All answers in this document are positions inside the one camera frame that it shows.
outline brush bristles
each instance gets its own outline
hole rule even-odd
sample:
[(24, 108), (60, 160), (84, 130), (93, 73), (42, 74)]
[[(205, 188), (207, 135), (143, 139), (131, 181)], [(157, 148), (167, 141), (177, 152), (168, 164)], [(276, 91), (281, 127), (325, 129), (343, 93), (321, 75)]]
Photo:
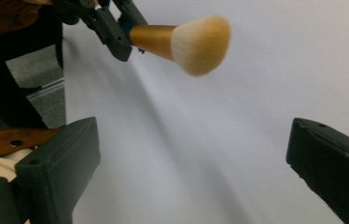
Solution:
[(174, 29), (171, 50), (174, 61), (193, 76), (217, 68), (230, 43), (230, 25), (220, 16), (190, 21)]

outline white wall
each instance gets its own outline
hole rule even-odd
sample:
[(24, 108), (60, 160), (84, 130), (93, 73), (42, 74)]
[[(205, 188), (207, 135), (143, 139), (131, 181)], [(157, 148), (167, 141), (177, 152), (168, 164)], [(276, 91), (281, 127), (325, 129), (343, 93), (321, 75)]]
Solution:
[(341, 223), (285, 156), (295, 117), (349, 135), (349, 1), (134, 2), (150, 24), (222, 15), (230, 49), (196, 78), (65, 27), (68, 122), (97, 117), (103, 156), (75, 223)]

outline wooden surface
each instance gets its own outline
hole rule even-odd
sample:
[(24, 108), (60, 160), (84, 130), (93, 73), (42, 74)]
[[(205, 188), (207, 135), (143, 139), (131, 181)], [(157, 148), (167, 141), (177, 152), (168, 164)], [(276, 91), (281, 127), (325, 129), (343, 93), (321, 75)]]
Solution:
[(0, 156), (24, 148), (33, 148), (48, 141), (59, 129), (0, 128)]

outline robotic arm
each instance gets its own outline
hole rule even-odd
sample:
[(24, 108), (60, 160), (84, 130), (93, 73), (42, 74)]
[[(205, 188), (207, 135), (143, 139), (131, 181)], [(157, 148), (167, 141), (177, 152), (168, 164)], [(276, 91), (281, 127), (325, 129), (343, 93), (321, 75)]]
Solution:
[(110, 0), (100, 0), (101, 8), (95, 9), (93, 0), (53, 0), (53, 6), (62, 21), (68, 25), (78, 23), (79, 19), (96, 34), (110, 49), (115, 58), (126, 62), (132, 51), (129, 41), (130, 30), (134, 25), (146, 25), (147, 22), (132, 0), (113, 0), (121, 15), (116, 21), (108, 9)]

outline makeup brush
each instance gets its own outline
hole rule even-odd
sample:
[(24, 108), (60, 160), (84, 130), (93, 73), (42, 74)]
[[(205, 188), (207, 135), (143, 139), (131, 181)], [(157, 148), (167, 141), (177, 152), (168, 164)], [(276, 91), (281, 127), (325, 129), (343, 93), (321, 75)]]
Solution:
[(223, 61), (230, 43), (230, 25), (220, 16), (180, 26), (136, 25), (130, 40), (139, 49), (174, 61), (190, 75), (201, 76)]

